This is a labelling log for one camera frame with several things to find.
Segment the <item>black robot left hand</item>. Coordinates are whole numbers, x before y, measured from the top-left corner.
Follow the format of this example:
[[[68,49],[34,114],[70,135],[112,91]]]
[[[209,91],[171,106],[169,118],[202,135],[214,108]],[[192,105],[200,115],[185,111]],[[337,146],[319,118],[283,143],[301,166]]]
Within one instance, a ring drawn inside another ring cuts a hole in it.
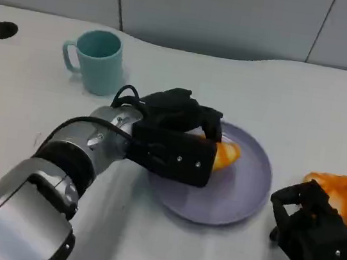
[[[192,91],[183,88],[152,93],[140,100],[148,118],[159,127],[180,133],[202,128],[207,139],[222,140],[221,118],[223,113],[202,106],[191,97]]]

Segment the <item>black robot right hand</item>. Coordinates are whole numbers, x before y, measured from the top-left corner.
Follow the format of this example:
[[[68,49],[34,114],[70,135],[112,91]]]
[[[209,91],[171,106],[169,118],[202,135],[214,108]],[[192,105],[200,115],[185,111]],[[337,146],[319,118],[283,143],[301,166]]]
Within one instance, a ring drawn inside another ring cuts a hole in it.
[[[289,260],[347,260],[347,225],[315,181],[271,195],[276,226],[270,240]]]

